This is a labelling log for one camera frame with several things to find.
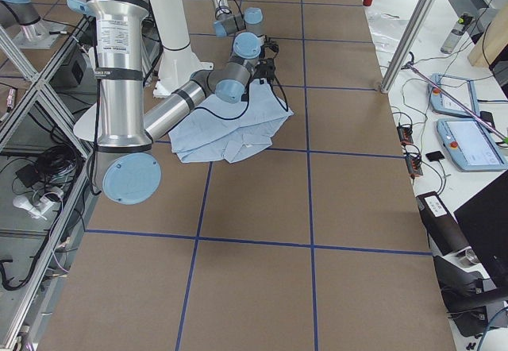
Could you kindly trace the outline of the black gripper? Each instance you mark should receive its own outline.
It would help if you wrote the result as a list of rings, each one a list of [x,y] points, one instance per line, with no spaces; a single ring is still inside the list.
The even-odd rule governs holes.
[[[259,59],[255,67],[255,72],[252,79],[260,79],[260,83],[268,83],[272,85],[275,81],[275,60],[274,59]]]
[[[266,51],[270,51],[272,56],[268,56]],[[260,59],[276,58],[279,54],[279,45],[276,40],[273,40],[266,35],[260,38]]]

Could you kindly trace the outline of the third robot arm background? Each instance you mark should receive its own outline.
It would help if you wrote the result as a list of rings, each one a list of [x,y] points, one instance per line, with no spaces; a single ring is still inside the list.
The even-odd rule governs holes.
[[[18,25],[13,42],[19,48],[50,49],[64,25],[44,21],[31,0],[1,0],[1,27]]]

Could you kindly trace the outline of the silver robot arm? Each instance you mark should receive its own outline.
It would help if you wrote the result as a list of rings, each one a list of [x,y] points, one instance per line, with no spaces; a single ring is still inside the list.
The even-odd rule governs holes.
[[[212,0],[214,32],[234,35],[226,65],[194,54],[182,0],[67,0],[95,20],[91,63],[98,100],[90,181],[116,203],[133,205],[160,185],[152,144],[207,97],[239,101],[261,77],[263,15],[232,13]]]
[[[269,49],[277,57],[279,45],[264,33],[264,16],[259,8],[249,7],[243,11],[237,0],[211,0],[214,5],[214,33],[217,37],[227,37],[241,31],[254,33],[261,44],[261,57],[266,57]]]

